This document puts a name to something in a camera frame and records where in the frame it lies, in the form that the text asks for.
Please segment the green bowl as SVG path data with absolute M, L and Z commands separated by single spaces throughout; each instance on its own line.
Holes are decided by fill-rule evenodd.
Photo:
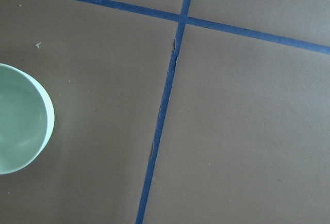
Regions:
M 1 64 L 1 174 L 28 166 L 47 145 L 54 123 L 45 88 L 27 73 Z

